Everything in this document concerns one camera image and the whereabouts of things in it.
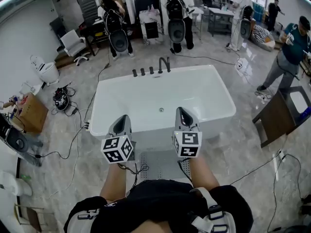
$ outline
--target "white cable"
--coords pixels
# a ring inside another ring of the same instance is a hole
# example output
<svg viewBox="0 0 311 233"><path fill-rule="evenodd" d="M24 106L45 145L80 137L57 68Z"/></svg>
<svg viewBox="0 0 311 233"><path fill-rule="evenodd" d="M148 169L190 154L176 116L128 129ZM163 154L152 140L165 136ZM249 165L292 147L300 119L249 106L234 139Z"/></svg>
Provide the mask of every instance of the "white cable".
<svg viewBox="0 0 311 233"><path fill-rule="evenodd" d="M77 135L76 119L74 119L74 128L75 128L76 135ZM53 195L55 195L56 193L59 193L59 192L61 192L61 191L66 191L66 190L71 186L72 181L73 181L73 178L74 178L74 173L75 173L76 165L77 165L78 158L79 158L79 151L78 151L78 135L76 136L76 149L77 149L77 159L76 159L76 161L75 161L75 163L74 163L74 165L73 165L72 179L71 179L69 185L68 185L65 189L63 189L63 190L58 190L58 191L52 193L52 194L51 194L50 196L48 196L47 198L39 197L39 198L34 198L33 200L39 200L39 199L48 200L48 199L50 199Z"/></svg>

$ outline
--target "chair base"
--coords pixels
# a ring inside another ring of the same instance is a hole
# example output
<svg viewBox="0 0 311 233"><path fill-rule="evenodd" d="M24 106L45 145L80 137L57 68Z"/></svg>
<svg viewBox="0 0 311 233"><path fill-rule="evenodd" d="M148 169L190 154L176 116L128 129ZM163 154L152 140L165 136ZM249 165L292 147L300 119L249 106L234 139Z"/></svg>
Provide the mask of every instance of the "chair base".
<svg viewBox="0 0 311 233"><path fill-rule="evenodd" d="M80 61L82 59L85 59L87 61L89 61L89 58L86 57L86 55L91 54L90 52L85 52L83 53L81 56L78 56L77 58L74 59L73 62L77 62L76 65L79 66L80 65Z"/></svg>

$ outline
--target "white pants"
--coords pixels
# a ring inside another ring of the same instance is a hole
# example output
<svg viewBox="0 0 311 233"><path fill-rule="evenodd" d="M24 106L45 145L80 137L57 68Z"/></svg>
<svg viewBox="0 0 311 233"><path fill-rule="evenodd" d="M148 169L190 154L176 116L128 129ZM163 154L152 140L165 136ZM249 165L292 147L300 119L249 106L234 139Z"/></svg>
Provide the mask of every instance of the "white pants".
<svg viewBox="0 0 311 233"><path fill-rule="evenodd" d="M232 29L231 29L231 42L229 48L234 51L240 50L243 38L241 36L241 21L240 19L232 20Z"/></svg>

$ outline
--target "white toilet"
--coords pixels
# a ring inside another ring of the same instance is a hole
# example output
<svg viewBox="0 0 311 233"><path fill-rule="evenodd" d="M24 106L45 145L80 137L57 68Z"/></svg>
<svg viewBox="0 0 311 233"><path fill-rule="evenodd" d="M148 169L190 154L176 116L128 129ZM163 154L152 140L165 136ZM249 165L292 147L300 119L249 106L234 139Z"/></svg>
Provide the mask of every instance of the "white toilet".
<svg viewBox="0 0 311 233"><path fill-rule="evenodd" d="M58 82L59 72L54 62L44 63L41 57L32 55L30 56L30 63L40 79L47 85Z"/></svg>
<svg viewBox="0 0 311 233"><path fill-rule="evenodd" d="M33 194L31 187L24 180L17 179L13 174L5 171L0 171L0 184L4 190L13 193L15 196L31 196Z"/></svg>

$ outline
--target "black and white cube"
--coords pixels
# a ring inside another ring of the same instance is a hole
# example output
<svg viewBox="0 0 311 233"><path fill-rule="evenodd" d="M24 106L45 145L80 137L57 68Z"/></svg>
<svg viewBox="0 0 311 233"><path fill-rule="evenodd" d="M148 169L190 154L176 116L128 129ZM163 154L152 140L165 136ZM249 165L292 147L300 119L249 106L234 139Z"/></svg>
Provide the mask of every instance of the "black and white cube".
<svg viewBox="0 0 311 233"><path fill-rule="evenodd" d="M173 144L178 157L198 157L202 145L202 132L175 131Z"/></svg>
<svg viewBox="0 0 311 233"><path fill-rule="evenodd" d="M126 162L133 151L133 145L127 135L102 140L101 152L110 163Z"/></svg>

